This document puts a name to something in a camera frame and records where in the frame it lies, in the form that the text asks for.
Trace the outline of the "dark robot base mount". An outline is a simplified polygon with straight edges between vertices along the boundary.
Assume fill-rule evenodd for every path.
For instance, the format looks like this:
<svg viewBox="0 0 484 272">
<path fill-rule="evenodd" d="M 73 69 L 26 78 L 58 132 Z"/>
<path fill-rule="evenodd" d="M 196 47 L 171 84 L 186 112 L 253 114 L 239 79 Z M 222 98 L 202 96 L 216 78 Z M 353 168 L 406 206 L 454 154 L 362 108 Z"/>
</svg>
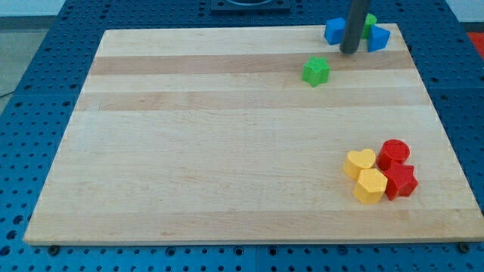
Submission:
<svg viewBox="0 0 484 272">
<path fill-rule="evenodd" d="M 209 0 L 212 14 L 290 11 L 291 0 Z"/>
</svg>

